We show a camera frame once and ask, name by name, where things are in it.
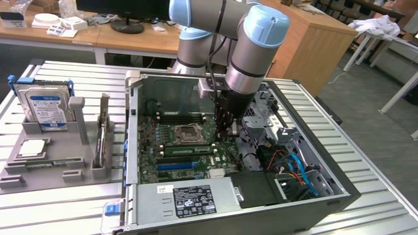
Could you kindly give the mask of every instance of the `white box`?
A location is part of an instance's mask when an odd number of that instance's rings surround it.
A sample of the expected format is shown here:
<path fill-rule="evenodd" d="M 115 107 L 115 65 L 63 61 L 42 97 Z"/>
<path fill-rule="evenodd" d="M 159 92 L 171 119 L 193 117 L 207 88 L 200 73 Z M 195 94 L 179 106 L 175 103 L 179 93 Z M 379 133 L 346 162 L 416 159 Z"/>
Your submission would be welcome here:
<path fill-rule="evenodd" d="M 69 18 L 64 18 L 61 20 L 61 25 L 67 29 L 72 29 L 72 30 L 81 30 L 81 29 L 87 29 L 88 28 L 87 21 L 81 20 L 76 16 L 69 17 Z"/>

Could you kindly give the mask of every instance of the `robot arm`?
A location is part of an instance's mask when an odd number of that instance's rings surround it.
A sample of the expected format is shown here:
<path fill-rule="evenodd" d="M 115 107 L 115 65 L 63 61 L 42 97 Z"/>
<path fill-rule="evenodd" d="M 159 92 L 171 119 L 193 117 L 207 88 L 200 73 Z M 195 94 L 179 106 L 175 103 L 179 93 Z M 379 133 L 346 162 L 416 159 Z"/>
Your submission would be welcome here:
<path fill-rule="evenodd" d="M 193 40 L 180 38 L 179 63 L 184 66 L 180 73 L 185 73 L 185 67 L 203 68 L 199 73 L 204 73 L 209 32 L 237 39 L 224 79 L 227 90 L 215 99 L 216 137 L 235 136 L 239 119 L 283 43 L 290 20 L 267 6 L 233 0 L 171 0 L 169 17 L 173 22 L 199 29 L 196 35 L 200 35 L 187 37 Z"/>

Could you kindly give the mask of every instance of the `power supply label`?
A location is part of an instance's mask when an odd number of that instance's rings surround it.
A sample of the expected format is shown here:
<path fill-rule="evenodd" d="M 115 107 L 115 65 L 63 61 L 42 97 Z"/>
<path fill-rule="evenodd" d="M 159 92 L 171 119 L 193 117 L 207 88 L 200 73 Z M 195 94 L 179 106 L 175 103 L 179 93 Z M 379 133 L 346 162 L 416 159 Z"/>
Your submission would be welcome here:
<path fill-rule="evenodd" d="M 60 108 L 59 96 L 30 96 L 32 108 L 37 122 L 42 126 L 64 126 L 67 123 L 64 110 Z"/>
<path fill-rule="evenodd" d="M 175 188 L 176 216 L 185 218 L 216 213 L 215 201 L 208 185 Z"/>

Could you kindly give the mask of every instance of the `gray floor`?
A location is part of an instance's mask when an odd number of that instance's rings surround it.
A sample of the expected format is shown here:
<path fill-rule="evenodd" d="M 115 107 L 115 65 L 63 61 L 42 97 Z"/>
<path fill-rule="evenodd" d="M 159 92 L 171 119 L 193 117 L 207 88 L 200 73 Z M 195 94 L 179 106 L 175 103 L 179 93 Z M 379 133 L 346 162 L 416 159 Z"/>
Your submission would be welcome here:
<path fill-rule="evenodd" d="M 350 58 L 346 54 L 330 81 L 342 73 Z M 8 75 L 20 75 L 32 58 L 95 63 L 93 54 L 81 51 L 0 45 L 0 100 L 6 95 Z M 320 99 L 343 120 L 342 128 L 399 191 L 418 207 L 418 106 L 399 101 L 387 115 L 382 108 L 398 87 L 367 65 L 355 66 L 334 84 L 324 86 Z"/>

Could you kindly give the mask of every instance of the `metal table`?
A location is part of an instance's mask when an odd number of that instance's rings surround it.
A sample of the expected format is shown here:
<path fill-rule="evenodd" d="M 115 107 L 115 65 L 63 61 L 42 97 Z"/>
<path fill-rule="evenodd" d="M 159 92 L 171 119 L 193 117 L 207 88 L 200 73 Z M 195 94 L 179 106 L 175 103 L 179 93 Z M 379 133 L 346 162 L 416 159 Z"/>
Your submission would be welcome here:
<path fill-rule="evenodd" d="M 45 61 L 29 65 L 22 76 L 59 80 L 71 78 L 75 95 L 85 97 L 85 120 L 99 114 L 99 98 L 111 95 L 109 116 L 116 123 L 112 182 L 103 185 L 59 188 L 0 195 L 0 234 L 100 234 L 101 207 L 120 198 L 124 141 L 124 74 L 135 68 Z M 418 212 L 335 124 L 300 84 L 275 80 L 288 101 L 354 182 L 362 197 L 347 209 L 330 215 L 302 235 L 312 234 L 418 234 Z M 292 126 L 284 111 L 279 111 Z M 18 100 L 9 93 L 0 105 L 0 169 L 21 131 L 24 119 Z M 107 221 L 117 226 L 119 217 Z"/>

